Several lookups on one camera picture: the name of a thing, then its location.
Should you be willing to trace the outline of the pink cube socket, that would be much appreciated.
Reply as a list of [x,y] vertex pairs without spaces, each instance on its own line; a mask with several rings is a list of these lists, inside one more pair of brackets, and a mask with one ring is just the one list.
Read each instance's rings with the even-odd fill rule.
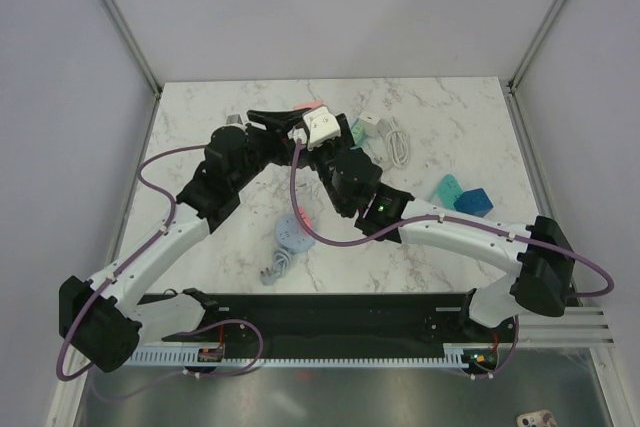
[[293,110],[294,111],[298,111],[298,110],[305,110],[305,109],[315,109],[315,108],[321,107],[323,104],[324,104],[324,102],[322,100],[318,99],[318,100],[314,100],[312,102],[296,105],[293,108]]

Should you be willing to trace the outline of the green cube plug adapter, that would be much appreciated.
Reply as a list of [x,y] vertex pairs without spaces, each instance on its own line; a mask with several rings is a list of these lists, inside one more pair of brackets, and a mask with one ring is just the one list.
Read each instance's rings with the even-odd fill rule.
[[368,137],[368,125],[361,119],[356,120],[350,127],[351,135],[354,141],[354,146],[361,146]]

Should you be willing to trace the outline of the pink plug adapter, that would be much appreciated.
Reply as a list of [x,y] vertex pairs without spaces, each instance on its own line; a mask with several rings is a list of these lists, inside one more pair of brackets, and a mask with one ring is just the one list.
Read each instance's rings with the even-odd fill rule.
[[303,226],[306,230],[311,230],[312,229],[312,223],[310,218],[308,217],[307,213],[305,212],[305,210],[302,207],[298,208],[298,213],[299,213],[299,223],[301,226]]

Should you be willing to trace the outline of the blue cube socket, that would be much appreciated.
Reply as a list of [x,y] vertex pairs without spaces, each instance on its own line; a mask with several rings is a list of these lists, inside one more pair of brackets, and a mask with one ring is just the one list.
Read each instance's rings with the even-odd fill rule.
[[454,209],[464,214],[485,217],[494,208],[483,188],[464,191],[454,202]]

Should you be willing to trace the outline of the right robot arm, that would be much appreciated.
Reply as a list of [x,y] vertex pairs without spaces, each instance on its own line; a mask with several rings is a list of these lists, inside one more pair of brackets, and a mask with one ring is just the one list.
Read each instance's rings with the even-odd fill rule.
[[574,260],[558,223],[500,223],[457,213],[381,180],[381,168],[355,147],[346,118],[318,107],[302,115],[300,156],[318,174],[335,211],[352,218],[366,240],[426,245],[492,265],[503,276],[466,296],[458,328],[483,339],[504,320],[530,312],[558,318],[571,294]]

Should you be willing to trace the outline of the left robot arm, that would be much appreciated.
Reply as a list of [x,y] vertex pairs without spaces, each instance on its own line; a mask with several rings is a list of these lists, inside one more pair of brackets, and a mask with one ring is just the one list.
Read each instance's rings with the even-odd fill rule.
[[249,112],[246,124],[216,129],[201,146],[203,161],[178,195],[146,181],[169,201],[158,226],[128,254],[89,279],[67,279],[59,290],[59,333],[63,339],[56,374],[63,381],[85,373],[64,370],[70,348],[90,366],[112,372],[143,345],[189,332],[208,340],[219,329],[219,316],[207,307],[209,298],[188,289],[171,299],[145,304],[148,289],[187,251],[212,234],[239,206],[240,191],[266,166],[287,166],[300,128],[301,140],[312,130],[311,115],[325,112],[320,101],[284,112]]

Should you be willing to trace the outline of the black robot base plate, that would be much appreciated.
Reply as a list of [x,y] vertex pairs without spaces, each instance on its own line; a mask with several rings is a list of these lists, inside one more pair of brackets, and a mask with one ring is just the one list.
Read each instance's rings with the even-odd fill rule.
[[172,341],[257,347],[266,343],[334,345],[382,343],[429,345],[510,343],[513,319],[496,328],[466,319],[463,293],[213,294],[200,333]]

